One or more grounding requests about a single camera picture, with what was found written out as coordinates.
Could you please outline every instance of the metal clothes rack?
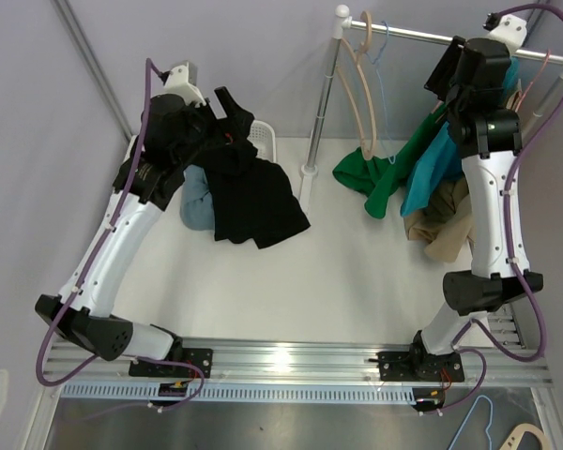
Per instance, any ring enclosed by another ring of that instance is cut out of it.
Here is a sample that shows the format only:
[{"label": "metal clothes rack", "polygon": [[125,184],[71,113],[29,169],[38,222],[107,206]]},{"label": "metal clothes rack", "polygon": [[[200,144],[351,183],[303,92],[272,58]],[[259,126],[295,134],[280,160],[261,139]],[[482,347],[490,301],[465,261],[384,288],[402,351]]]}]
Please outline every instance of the metal clothes rack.
[{"label": "metal clothes rack", "polygon": [[[307,157],[306,164],[302,166],[303,184],[300,190],[300,204],[305,210],[308,209],[309,198],[311,195],[312,179],[317,174],[317,168],[315,165],[317,159],[317,151],[319,150],[319,142],[321,141],[321,134],[323,131],[323,124],[327,111],[327,101],[329,100],[329,93],[331,92],[331,85],[333,82],[336,63],[338,60],[338,53],[340,51],[340,43],[342,40],[343,30],[345,29],[366,31],[367,24],[365,22],[353,21],[352,17],[350,16],[350,9],[348,8],[348,6],[339,5],[338,7],[336,7],[336,17],[334,20],[332,40],[329,44],[327,62],[325,64],[325,78],[321,90],[321,97],[319,98],[319,106],[317,107],[315,122],[312,127],[311,142],[309,144],[309,155]],[[372,24],[372,32],[376,34],[388,33],[390,36],[398,38],[407,38],[447,46],[452,42],[452,37],[434,35],[432,33],[425,33],[421,31],[407,30],[404,28],[397,28],[395,26],[385,26],[383,24]],[[528,59],[532,61],[544,61],[544,59],[546,58],[546,52],[535,52],[528,49],[520,49],[515,53],[515,56],[521,59]],[[548,58],[548,62],[551,64],[563,66],[563,56],[551,54]],[[554,87],[550,89],[547,96],[540,103],[538,111],[540,111],[541,109],[543,112],[544,107],[548,103],[550,97],[561,92],[559,89],[555,88],[556,86],[560,86],[561,84],[563,84],[563,73],[555,81]],[[533,122],[536,123],[538,119],[540,119],[540,117],[541,114],[534,114]]]}]

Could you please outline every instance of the plastic hanger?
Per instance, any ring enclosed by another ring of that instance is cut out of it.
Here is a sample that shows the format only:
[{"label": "plastic hanger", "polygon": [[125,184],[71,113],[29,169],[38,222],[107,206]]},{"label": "plastic hanger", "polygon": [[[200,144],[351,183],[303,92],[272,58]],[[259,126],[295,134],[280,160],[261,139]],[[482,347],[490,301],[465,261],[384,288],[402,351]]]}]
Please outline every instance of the plastic hanger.
[{"label": "plastic hanger", "polygon": [[363,124],[361,122],[361,117],[358,112],[357,103],[355,102],[355,96],[353,95],[348,81],[343,74],[342,69],[337,66],[338,76],[340,77],[340,81],[342,82],[342,86],[344,86],[344,90],[346,91],[346,95],[348,96],[348,101],[352,107],[353,113],[355,114],[355,119],[357,120],[357,127],[358,127],[358,136],[360,140],[360,148],[363,154],[363,158],[365,160],[370,160],[373,158],[373,154],[375,153],[375,144],[377,142],[377,128],[375,126],[375,112],[373,110],[373,102],[371,92],[369,90],[369,85],[367,84],[367,79],[365,78],[365,74],[363,73],[363,69],[360,66],[360,59],[363,54],[365,54],[369,47],[371,46],[372,42],[372,15],[369,11],[363,11],[360,15],[360,19],[366,23],[366,31],[365,31],[365,40],[360,43],[358,46],[358,51],[353,52],[350,43],[345,39],[342,38],[342,46],[349,54],[351,61],[353,62],[355,69],[357,71],[358,78],[360,79],[361,86],[363,88],[363,92],[365,93],[365,99],[367,100],[367,107],[369,110],[369,116],[371,120],[371,128],[372,128],[372,139],[371,144],[367,145],[367,140],[365,138],[365,131],[363,128]]},{"label": "plastic hanger", "polygon": [[522,438],[526,433],[532,433],[536,436],[540,443],[540,449],[550,450],[551,444],[549,444],[546,435],[541,429],[534,427],[532,424],[520,424],[515,427],[499,450],[515,450],[522,443]]}]

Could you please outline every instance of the light blue cloth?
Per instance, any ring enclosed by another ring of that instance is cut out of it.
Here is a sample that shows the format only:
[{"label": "light blue cloth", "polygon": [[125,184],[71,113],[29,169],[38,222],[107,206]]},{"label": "light blue cloth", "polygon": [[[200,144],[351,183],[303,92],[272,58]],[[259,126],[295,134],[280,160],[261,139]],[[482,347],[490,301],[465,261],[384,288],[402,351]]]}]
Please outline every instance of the light blue cloth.
[{"label": "light blue cloth", "polygon": [[[504,98],[515,87],[519,73],[519,61],[510,59],[510,67],[505,74],[503,87]],[[415,164],[406,182],[406,196],[401,206],[401,216],[407,217],[418,209],[425,208],[430,196],[443,179],[454,180],[461,176],[461,159],[457,154],[457,145],[449,136],[449,124],[446,123],[430,146]]]},{"label": "light blue cloth", "polygon": [[213,196],[208,188],[205,170],[190,165],[184,174],[186,181],[181,188],[181,220],[191,230],[215,230]]}]

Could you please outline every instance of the beige cloth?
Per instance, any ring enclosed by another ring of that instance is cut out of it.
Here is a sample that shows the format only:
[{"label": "beige cloth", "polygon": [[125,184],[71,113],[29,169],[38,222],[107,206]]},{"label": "beige cloth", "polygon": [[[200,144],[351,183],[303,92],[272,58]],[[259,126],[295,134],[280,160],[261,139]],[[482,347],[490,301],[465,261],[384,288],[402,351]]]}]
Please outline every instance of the beige cloth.
[{"label": "beige cloth", "polygon": [[425,254],[442,263],[454,263],[466,240],[475,242],[469,188],[465,178],[442,181],[428,206],[404,218],[410,241],[429,243]]}]

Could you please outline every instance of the laundry basket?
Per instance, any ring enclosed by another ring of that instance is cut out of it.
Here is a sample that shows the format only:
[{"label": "laundry basket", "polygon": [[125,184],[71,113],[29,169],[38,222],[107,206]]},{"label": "laundry basket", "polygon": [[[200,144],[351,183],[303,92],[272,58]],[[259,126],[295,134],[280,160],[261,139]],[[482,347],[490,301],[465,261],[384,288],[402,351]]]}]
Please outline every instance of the laundry basket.
[{"label": "laundry basket", "polygon": [[251,134],[248,140],[258,150],[257,157],[272,162],[278,161],[277,150],[275,148],[275,131],[270,124],[255,120],[251,125]]}]

